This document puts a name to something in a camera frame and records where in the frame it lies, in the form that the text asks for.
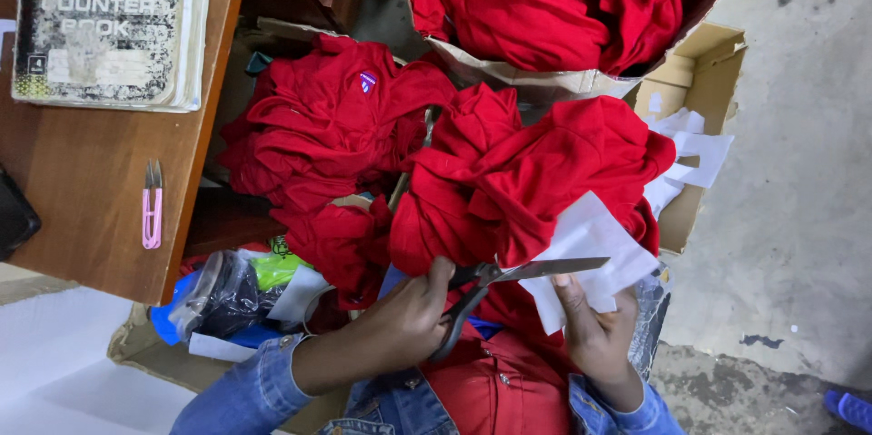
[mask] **gray floor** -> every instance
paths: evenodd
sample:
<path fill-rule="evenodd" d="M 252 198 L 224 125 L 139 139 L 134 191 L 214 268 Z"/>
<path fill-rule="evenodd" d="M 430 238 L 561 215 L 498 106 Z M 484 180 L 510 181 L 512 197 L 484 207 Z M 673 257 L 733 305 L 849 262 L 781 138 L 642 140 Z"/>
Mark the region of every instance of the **gray floor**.
<path fill-rule="evenodd" d="M 405 0 L 362 18 L 355 38 L 426 51 Z M 709 20 L 747 30 L 736 140 L 685 254 L 664 257 L 652 382 L 691 434 L 858 433 L 821 397 L 872 389 L 872 0 L 721 0 Z"/>

